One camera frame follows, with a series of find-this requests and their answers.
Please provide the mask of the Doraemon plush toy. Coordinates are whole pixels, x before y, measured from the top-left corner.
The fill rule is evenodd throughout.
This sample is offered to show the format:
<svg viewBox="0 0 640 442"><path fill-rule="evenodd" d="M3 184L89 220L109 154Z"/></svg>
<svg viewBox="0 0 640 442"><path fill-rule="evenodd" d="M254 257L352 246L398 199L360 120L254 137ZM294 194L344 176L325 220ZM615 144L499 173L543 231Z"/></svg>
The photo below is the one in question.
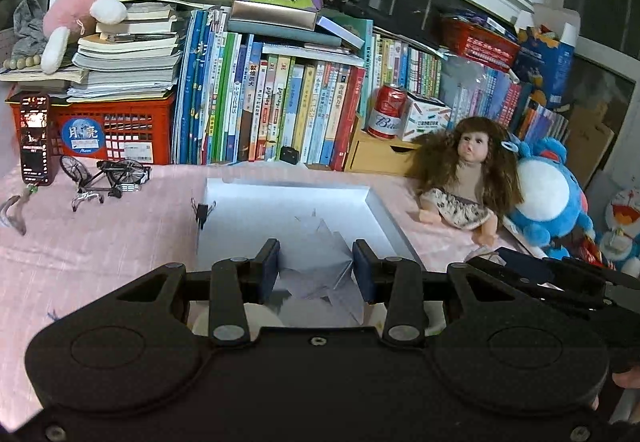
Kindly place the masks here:
<svg viewBox="0 0 640 442"><path fill-rule="evenodd" d="M627 188L608 202L604 212L606 231L598 243L600 253L620 272L639 277L639 191Z"/></svg>

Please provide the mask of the white shallow cardboard box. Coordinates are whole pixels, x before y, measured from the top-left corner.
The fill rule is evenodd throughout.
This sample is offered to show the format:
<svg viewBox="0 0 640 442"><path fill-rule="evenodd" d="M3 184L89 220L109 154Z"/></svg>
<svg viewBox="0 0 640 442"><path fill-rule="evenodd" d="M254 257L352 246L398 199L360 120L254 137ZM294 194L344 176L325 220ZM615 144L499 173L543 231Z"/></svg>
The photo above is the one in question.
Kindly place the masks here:
<svg viewBox="0 0 640 442"><path fill-rule="evenodd" d="M265 309L250 324L352 327L366 320L352 245L365 240L378 258L418 255L373 188L210 178L209 214L198 231L196 269L253 258L270 238L280 243L279 273Z"/></svg>

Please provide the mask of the blue white plush toy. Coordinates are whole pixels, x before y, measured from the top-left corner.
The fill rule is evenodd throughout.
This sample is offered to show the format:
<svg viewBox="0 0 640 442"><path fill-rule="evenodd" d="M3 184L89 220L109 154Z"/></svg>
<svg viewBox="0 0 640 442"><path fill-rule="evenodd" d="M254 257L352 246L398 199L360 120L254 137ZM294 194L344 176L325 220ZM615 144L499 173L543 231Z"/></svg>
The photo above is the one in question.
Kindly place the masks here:
<svg viewBox="0 0 640 442"><path fill-rule="evenodd" d="M503 224L536 258L562 260L570 255L560 239L574 228L593 237L588 200L566 165L567 151L558 140L543 138L518 142L518 183L523 201Z"/></svg>

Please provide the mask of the brown haired baby doll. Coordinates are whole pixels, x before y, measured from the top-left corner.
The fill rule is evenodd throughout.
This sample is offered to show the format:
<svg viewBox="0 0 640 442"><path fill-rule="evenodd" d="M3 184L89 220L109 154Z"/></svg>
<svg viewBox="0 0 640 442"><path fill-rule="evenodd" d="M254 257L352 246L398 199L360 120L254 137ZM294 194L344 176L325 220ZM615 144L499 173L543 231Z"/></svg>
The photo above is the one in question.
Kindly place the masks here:
<svg viewBox="0 0 640 442"><path fill-rule="evenodd" d="M503 218L523 201L518 147L502 124L486 117L424 136L418 221L443 224L494 246Z"/></svg>

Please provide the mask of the small wooden drawer box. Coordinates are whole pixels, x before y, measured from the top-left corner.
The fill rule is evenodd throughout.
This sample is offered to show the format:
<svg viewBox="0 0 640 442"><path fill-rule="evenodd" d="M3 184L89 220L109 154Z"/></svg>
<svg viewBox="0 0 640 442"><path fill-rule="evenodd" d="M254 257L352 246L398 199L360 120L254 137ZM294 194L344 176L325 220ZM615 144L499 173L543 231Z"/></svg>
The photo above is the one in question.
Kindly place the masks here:
<svg viewBox="0 0 640 442"><path fill-rule="evenodd" d="M357 118L344 163L346 172L386 174L417 178L416 152L419 145L400 139L380 139L361 129Z"/></svg>

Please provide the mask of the small black box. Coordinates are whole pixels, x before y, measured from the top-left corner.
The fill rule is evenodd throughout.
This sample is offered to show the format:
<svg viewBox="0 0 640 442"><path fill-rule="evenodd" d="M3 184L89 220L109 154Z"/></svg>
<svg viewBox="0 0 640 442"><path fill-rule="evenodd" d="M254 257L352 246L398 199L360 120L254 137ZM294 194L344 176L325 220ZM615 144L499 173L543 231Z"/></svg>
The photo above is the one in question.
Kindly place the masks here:
<svg viewBox="0 0 640 442"><path fill-rule="evenodd" d="M280 148L279 159L289 165L297 165L299 163L300 154L296 148L292 146L282 146Z"/></svg>

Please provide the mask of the pink bed sheet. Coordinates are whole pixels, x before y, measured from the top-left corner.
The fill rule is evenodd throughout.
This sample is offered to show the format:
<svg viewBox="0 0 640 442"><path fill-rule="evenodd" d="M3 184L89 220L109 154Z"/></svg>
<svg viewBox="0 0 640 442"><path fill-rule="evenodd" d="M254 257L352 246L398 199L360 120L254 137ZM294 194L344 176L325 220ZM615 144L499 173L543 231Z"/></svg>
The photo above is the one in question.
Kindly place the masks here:
<svg viewBox="0 0 640 442"><path fill-rule="evenodd" d="M469 234L422 225L413 183L397 176L307 170L272 162L156 166L137 193L70 209L75 187L64 174L23 208L27 232L1 231L1 422L20 426L39 408L24 370L29 341L62 318L166 262L195 266L192 199L208 178L367 185L382 198L427 269L443 271L475 246Z"/></svg>

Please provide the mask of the red Budweiser can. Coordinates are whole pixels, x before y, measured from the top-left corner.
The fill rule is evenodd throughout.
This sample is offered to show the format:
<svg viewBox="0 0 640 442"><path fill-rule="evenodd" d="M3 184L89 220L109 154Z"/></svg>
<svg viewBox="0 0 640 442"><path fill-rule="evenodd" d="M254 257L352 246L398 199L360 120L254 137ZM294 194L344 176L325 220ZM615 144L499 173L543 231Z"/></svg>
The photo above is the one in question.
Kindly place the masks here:
<svg viewBox="0 0 640 442"><path fill-rule="evenodd" d="M384 84L376 92L367 122L367 132L380 139L392 140L397 136L407 92L393 84Z"/></svg>

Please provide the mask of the white printed small carton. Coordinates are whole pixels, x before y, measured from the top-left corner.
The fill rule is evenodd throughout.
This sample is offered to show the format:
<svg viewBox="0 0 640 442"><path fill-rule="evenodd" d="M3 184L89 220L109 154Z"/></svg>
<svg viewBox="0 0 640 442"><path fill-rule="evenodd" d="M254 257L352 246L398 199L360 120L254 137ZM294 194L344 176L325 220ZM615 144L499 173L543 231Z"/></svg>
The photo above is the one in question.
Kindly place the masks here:
<svg viewBox="0 0 640 442"><path fill-rule="evenodd" d="M424 134L445 130L450 115L451 108L438 98L421 98L408 92L397 137L401 141L414 142Z"/></svg>

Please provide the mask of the row of upright books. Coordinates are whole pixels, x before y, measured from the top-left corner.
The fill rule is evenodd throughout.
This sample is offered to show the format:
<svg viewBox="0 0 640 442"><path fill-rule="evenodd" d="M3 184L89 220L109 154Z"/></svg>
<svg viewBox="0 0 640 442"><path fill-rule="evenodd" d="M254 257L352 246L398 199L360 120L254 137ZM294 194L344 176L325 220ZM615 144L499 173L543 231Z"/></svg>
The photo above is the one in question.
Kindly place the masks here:
<svg viewBox="0 0 640 442"><path fill-rule="evenodd" d="M341 167L372 20L326 13L295 30L232 20L225 6L183 18L168 164L276 160L292 146L304 165Z"/></svg>

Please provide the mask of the right row of books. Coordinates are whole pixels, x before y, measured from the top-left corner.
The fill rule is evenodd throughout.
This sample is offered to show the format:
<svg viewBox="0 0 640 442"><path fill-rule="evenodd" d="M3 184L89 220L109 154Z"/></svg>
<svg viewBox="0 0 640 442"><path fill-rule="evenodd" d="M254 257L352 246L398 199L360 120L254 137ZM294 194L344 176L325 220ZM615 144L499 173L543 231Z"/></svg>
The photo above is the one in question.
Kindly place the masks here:
<svg viewBox="0 0 640 442"><path fill-rule="evenodd" d="M497 121L520 141L552 138L565 143L568 119L539 104L533 85L513 72L502 72L447 50L428 46L375 28L367 38L367 89L360 106L370 112L376 92L393 84L421 98L438 98L451 108L448 127L479 116Z"/></svg>

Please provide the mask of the blue cardboard box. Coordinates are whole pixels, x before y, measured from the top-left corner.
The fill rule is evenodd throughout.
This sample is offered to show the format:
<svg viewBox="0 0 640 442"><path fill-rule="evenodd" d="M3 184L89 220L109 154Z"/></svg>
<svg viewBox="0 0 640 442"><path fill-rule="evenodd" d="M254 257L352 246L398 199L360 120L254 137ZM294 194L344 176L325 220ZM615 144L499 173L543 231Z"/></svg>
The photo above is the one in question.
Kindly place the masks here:
<svg viewBox="0 0 640 442"><path fill-rule="evenodd" d="M515 20L520 50L513 71L533 85L535 100L549 110L562 105L580 31L580 15L536 3Z"/></svg>

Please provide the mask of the stack of lying books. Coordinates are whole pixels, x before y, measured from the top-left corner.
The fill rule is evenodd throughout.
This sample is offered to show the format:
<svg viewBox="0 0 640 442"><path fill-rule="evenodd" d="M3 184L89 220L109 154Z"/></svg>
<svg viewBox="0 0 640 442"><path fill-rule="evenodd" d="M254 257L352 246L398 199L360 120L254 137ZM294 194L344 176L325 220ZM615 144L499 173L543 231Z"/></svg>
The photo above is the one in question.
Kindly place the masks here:
<svg viewBox="0 0 640 442"><path fill-rule="evenodd" d="M31 58L6 63L1 80L16 92L44 91L68 102L162 98L178 81L183 14L167 0L128 0L126 8L121 22L97 24L79 38L53 74Z"/></svg>

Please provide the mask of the red basket on books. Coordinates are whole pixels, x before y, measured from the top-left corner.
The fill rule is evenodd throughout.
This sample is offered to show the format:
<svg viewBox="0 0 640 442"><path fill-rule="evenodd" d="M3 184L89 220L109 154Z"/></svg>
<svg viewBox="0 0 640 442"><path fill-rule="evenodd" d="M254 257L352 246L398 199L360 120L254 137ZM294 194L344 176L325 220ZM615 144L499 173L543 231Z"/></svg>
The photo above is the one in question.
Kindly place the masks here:
<svg viewBox="0 0 640 442"><path fill-rule="evenodd" d="M462 58L507 72L520 46L503 35L464 20L442 18L442 44Z"/></svg>

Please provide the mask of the pink white plush bunny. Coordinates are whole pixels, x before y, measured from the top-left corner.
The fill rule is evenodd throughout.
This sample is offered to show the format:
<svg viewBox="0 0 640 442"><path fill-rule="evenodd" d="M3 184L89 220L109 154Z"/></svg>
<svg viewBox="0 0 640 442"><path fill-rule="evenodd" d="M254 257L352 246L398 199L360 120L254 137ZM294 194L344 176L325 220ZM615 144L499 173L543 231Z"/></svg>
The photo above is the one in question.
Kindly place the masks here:
<svg viewBox="0 0 640 442"><path fill-rule="evenodd" d="M56 72L67 47L96 30L96 24L115 25L127 17L127 8L119 0L56 0L42 20L47 39L41 54L41 69L46 75Z"/></svg>

